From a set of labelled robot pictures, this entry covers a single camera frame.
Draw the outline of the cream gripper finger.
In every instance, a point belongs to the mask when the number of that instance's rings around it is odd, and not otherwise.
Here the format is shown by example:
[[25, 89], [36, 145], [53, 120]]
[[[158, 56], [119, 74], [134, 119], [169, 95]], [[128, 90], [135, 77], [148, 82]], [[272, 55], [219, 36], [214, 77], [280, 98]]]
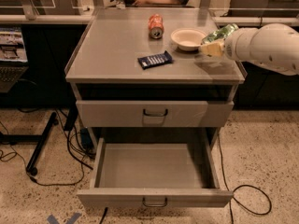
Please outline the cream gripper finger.
[[200, 51], [207, 56], [220, 57], [224, 53], [224, 40], [216, 40], [200, 46]]

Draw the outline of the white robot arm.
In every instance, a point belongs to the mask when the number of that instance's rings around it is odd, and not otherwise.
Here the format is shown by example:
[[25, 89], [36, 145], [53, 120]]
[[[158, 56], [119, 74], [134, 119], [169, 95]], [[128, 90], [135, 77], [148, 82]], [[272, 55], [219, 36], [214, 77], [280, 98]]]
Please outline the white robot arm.
[[203, 44], [200, 51], [252, 63], [285, 76], [299, 75], [299, 33], [281, 23], [239, 28], [226, 38]]

